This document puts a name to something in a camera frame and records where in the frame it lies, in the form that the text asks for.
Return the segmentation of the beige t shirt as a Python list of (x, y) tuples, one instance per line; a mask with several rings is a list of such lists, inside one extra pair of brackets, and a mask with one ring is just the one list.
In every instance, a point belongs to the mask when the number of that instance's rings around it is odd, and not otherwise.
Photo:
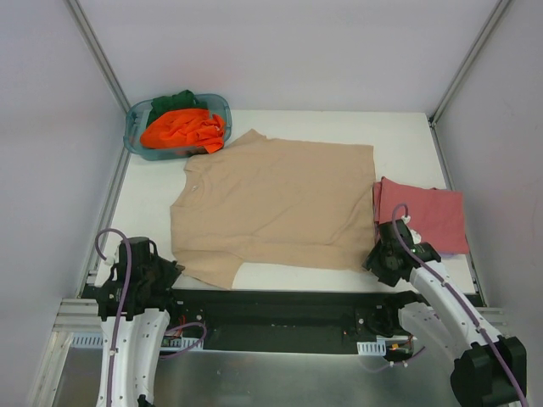
[(374, 150), (248, 131), (190, 158), (171, 206), (188, 276), (231, 288), (246, 263), (359, 271), (374, 244)]

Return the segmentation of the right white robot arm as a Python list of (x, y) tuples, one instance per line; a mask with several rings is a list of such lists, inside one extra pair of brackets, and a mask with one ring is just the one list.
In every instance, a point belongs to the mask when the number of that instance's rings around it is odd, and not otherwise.
[(462, 406), (527, 405), (527, 351), (506, 337), (469, 302), (429, 243), (415, 243), (403, 220), (379, 226), (363, 266), (379, 282), (413, 289), (388, 296), (366, 319), (381, 337), (407, 332), (421, 340), (450, 374)]

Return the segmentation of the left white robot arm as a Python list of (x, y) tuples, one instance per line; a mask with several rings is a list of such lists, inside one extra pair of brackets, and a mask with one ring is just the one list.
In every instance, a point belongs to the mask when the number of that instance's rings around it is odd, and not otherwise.
[(103, 339), (97, 406), (152, 406), (160, 346), (179, 320), (172, 286), (184, 267), (159, 256), (147, 237), (131, 237), (96, 301)]

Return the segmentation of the folded red t shirt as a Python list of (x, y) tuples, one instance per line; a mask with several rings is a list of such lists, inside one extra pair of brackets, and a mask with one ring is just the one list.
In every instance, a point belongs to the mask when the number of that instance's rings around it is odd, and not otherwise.
[(383, 177), (373, 184), (374, 221), (411, 216), (411, 227), (438, 253), (467, 254), (463, 196), (437, 188), (413, 187)]

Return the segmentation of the orange t shirt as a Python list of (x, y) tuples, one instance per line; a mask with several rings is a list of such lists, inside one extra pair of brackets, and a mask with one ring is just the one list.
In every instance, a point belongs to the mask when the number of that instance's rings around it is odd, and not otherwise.
[(215, 153), (224, 147), (226, 122), (208, 109), (178, 109), (162, 114), (140, 137), (145, 148), (203, 148)]

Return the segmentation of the teal plastic basket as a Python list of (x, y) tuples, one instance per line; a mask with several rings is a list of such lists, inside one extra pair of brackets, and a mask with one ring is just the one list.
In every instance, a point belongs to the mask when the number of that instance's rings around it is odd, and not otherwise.
[[(228, 140), (232, 132), (232, 115), (230, 107), (225, 98), (212, 94), (195, 94), (201, 101), (207, 102), (208, 110), (212, 114), (218, 114), (226, 122), (226, 131), (223, 137), (224, 142)], [(187, 158), (197, 154), (207, 154), (203, 148), (170, 148), (151, 149), (145, 148), (140, 143), (140, 137), (148, 128), (148, 116), (151, 111), (151, 101), (142, 101), (135, 104), (129, 110), (126, 117), (126, 130), (123, 138), (125, 148), (136, 155), (150, 161)]]

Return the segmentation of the green t shirt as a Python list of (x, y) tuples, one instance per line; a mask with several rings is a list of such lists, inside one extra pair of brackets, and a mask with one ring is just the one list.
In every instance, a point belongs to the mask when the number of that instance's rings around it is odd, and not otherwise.
[(207, 109), (208, 105), (207, 102), (198, 99), (193, 92), (185, 90), (174, 95), (154, 98), (151, 107), (147, 126), (167, 112), (179, 109)]

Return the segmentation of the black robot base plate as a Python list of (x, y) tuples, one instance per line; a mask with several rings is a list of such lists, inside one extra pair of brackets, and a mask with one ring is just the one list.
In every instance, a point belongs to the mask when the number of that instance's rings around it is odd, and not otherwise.
[(405, 336), (395, 315), (418, 294), (177, 289), (173, 337), (203, 338), (205, 350), (355, 354), (377, 337)]

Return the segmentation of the right aluminium frame post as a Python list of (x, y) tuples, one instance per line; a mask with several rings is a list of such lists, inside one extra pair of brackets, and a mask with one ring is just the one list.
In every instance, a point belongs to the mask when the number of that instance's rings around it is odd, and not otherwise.
[(489, 42), (490, 38), (494, 35), (498, 26), (514, 3), (514, 0), (499, 0), (495, 2), (489, 16), (473, 40), (472, 45), (468, 49), (467, 54), (460, 63), (456, 73), (453, 75), (449, 86), (445, 90), (445, 93), (439, 100), (437, 107), (428, 117), (428, 123), (431, 128), (435, 128), (437, 126), (440, 118), (445, 113), (453, 97), (455, 97), (462, 83), (467, 79), (470, 70), (478, 61), (480, 54), (484, 51), (485, 46)]

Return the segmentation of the aluminium frame post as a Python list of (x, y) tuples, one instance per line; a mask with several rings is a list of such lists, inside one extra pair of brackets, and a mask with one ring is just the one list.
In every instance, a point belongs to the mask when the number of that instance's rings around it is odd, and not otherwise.
[(514, 0), (499, 0), (495, 2), (489, 16), (473, 40), (472, 45), (468, 49), (467, 54), (460, 63), (456, 73), (453, 75), (449, 86), (445, 90), (445, 93), (439, 100), (437, 107), (428, 117), (428, 123), (431, 128), (435, 128), (437, 126), (440, 118), (445, 113), (453, 97), (455, 97), (462, 83), (467, 79), (470, 70), (478, 61), (480, 54), (484, 51), (485, 46), (489, 42), (490, 38), (494, 35), (498, 26), (514, 3)]
[(131, 105), (98, 39), (98, 36), (95, 33), (95, 30), (92, 28), (92, 24), (90, 19), (87, 17), (84, 8), (77, 0), (64, 0), (64, 5), (76, 23), (77, 29), (81, 33), (82, 38), (86, 43), (92, 57), (94, 58), (100, 72), (106, 80), (109, 89), (112, 91), (116, 102), (126, 114)]

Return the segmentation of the left aluminium frame post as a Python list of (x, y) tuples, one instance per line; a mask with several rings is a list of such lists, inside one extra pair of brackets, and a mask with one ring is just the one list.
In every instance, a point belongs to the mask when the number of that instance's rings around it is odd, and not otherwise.
[(95, 30), (92, 28), (92, 24), (90, 19), (87, 17), (84, 8), (77, 0), (64, 0), (64, 5), (76, 23), (77, 29), (81, 33), (82, 38), (86, 43), (92, 57), (94, 58), (100, 72), (106, 80), (109, 89), (112, 91), (116, 102), (126, 114), (131, 105), (98, 39), (98, 36), (95, 33)]

